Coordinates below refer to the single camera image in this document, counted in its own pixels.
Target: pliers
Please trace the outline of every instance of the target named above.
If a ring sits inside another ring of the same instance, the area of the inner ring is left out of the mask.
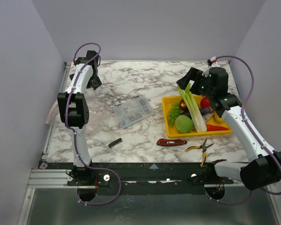
[[[206,161],[206,150],[207,150],[210,146],[213,145],[213,144],[210,144],[210,145],[206,146],[206,145],[205,145],[206,141],[207,141],[207,138],[205,139],[205,141],[203,142],[203,144],[201,144],[200,146],[191,146],[191,147],[185,149],[185,151],[189,151],[189,150],[191,150],[191,149],[203,149],[203,151],[202,151],[202,152],[203,152],[203,161],[202,161],[201,164],[200,164],[201,167],[204,166],[204,163],[205,163],[205,161]]]

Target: clear plastic box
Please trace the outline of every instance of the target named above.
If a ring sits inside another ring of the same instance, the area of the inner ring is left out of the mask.
[[[149,102],[143,95],[136,96],[128,102],[118,104],[113,108],[113,111],[118,116],[123,128],[129,127],[154,113]]]

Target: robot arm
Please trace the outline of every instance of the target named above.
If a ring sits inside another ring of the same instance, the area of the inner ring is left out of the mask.
[[[75,61],[76,71],[72,78],[70,86],[66,89],[64,93],[59,93],[57,96],[60,118],[63,123],[65,122],[66,117],[67,97],[69,96],[69,93],[71,92],[74,86],[76,77],[79,71],[81,70],[82,66],[95,55],[95,51],[87,51],[86,57],[79,57]],[[70,105],[68,112],[68,124],[74,130],[73,131],[69,129],[72,140],[72,146],[74,148],[74,132],[76,132],[77,149],[79,149],[80,156],[87,165],[90,165],[91,163],[85,134],[86,124],[89,121],[89,109],[84,97],[84,92],[88,88],[93,88],[94,90],[96,90],[102,84],[99,77],[97,76],[98,58],[99,56],[96,58],[96,60],[92,61],[89,65],[87,65],[80,73],[76,82],[75,89],[72,93],[72,97],[70,100],[72,104]],[[76,167],[84,167],[83,163],[80,161],[75,151],[73,164]]]
[[[255,190],[280,181],[281,172],[264,148],[266,147],[277,158],[280,165],[281,152],[276,152],[265,141],[245,113],[245,119],[243,119],[241,102],[235,95],[228,93],[226,70],[220,67],[212,67],[206,74],[203,71],[191,68],[182,79],[177,81],[177,84],[180,88],[185,89],[190,80],[194,81],[191,92],[209,98],[211,108],[232,128],[249,159],[248,164],[217,162],[214,165],[216,174],[219,177],[239,180],[249,190]],[[250,125],[251,130],[245,124],[245,120]],[[257,141],[256,136],[262,140],[262,146]]]

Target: celery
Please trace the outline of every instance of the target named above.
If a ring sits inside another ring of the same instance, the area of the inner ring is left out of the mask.
[[[177,86],[177,89],[182,97],[182,99],[185,101],[187,108],[192,116],[192,121],[195,126],[195,129],[197,132],[206,132],[206,124],[205,121],[200,113],[200,110],[197,106],[197,103],[195,101],[195,98],[193,97],[192,93],[190,92],[191,84],[189,83],[185,89],[185,93],[182,91],[182,89]]]

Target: white marble surface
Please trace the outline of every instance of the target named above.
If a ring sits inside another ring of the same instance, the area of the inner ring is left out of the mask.
[[[221,62],[229,74],[229,90],[238,95],[228,62]],[[93,162],[200,162],[201,150],[185,152],[190,145],[201,145],[206,136],[183,138],[187,145],[161,147],[156,142],[168,138],[165,130],[161,99],[178,96],[176,81],[190,67],[205,70],[206,62],[157,62],[157,61],[102,61],[98,75],[102,86],[96,91],[87,90],[85,97],[89,106],[90,121],[87,124],[87,143]],[[112,107],[137,95],[144,95],[154,109],[154,115],[121,128]],[[118,138],[123,143],[110,149],[108,144]],[[234,134],[208,136],[207,161],[226,159],[246,162],[243,147]],[[73,150],[68,131],[60,118],[54,123],[53,138],[47,162],[73,162]]]

